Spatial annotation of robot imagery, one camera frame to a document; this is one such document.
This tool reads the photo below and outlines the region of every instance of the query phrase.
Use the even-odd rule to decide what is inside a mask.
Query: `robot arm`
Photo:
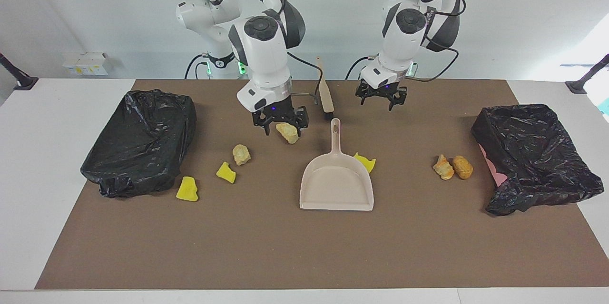
[[[194,3],[181,4],[178,19],[226,58],[234,56],[249,66],[251,80],[237,93],[237,98],[252,112],[255,126],[263,127],[268,135],[272,122],[288,122],[300,134],[308,126],[308,117],[305,107],[292,106],[287,48],[300,44],[305,23],[287,0],[260,1],[268,9],[252,18],[239,18],[236,0],[202,0],[203,5],[198,7]],[[216,26],[236,18],[239,19],[228,32]]]
[[[413,65],[420,46],[440,52],[450,48],[459,31],[462,0],[389,0],[383,25],[383,48],[366,66],[356,91],[362,98],[380,96],[394,105],[404,104],[405,87],[398,88]]]

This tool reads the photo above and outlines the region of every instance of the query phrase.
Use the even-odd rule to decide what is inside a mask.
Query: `bread piece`
[[[444,154],[440,154],[438,162],[433,165],[433,170],[440,175],[442,180],[449,180],[452,178],[452,175],[455,174],[454,169],[452,169],[452,166],[448,163]]]
[[[454,166],[457,175],[461,179],[470,178],[471,174],[474,172],[474,166],[472,166],[470,162],[461,155],[457,155],[452,159],[452,165]]]
[[[298,130],[289,123],[278,123],[275,128],[281,133],[283,138],[289,144],[295,144],[298,141]]]
[[[196,200],[198,200],[198,196],[196,195],[196,184],[194,183],[194,178],[182,178],[182,183],[180,185],[180,189],[178,189],[176,198],[181,200],[188,200],[190,202],[196,202]]]
[[[235,183],[235,178],[237,178],[237,173],[230,169],[230,166],[226,161],[222,163],[222,166],[216,172],[216,176],[228,181],[231,184]]]
[[[368,160],[368,158],[364,157],[363,155],[359,155],[357,152],[353,157],[363,163],[363,166],[366,168],[368,173],[372,172],[372,169],[374,169],[374,164],[376,164],[376,159]]]
[[[252,159],[252,155],[250,155],[250,151],[246,146],[238,144],[235,146],[235,148],[233,148],[233,158],[235,158],[235,163],[237,163],[237,166],[241,166],[249,159]]]

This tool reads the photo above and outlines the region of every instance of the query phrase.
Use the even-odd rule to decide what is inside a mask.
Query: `brown mat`
[[[481,107],[516,104],[505,81],[408,83],[403,107],[361,107],[355,81],[332,81],[345,153],[377,158],[374,211],[298,208],[303,170],[330,148],[329,123],[311,98],[311,126],[290,146],[252,126],[235,93],[241,81],[138,80],[135,89],[186,94],[198,135],[182,165],[200,200],[176,187],[128,200],[102,198],[88,183],[37,289],[311,289],[375,287],[609,286],[609,261],[577,205],[508,217],[483,207],[493,180],[470,127]],[[312,81],[295,81],[311,91]],[[235,166],[231,150],[253,159]],[[438,154],[465,155],[469,180],[442,181]],[[215,176],[222,161],[234,185]]]

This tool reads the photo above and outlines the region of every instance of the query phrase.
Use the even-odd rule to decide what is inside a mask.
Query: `dustpan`
[[[371,211],[374,206],[368,171],[341,152],[341,120],[331,122],[332,150],[311,160],[300,184],[300,208]]]

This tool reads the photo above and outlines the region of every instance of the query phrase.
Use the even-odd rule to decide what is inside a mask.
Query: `yellow sponge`
[[[182,178],[182,183],[180,185],[178,193],[176,194],[176,198],[182,200],[189,200],[191,202],[196,202],[196,200],[198,200],[198,196],[196,195],[196,184],[194,183],[194,178]]]
[[[357,153],[357,152],[353,157],[358,159],[361,163],[363,163],[363,166],[366,168],[366,170],[368,170],[368,173],[372,172],[372,169],[374,168],[374,164],[376,164],[376,159],[368,160],[366,157],[359,155],[359,153]]]
[[[237,173],[228,167],[228,163],[224,161],[218,172],[216,172],[216,176],[228,181],[231,184],[235,183],[235,178],[237,178]]]

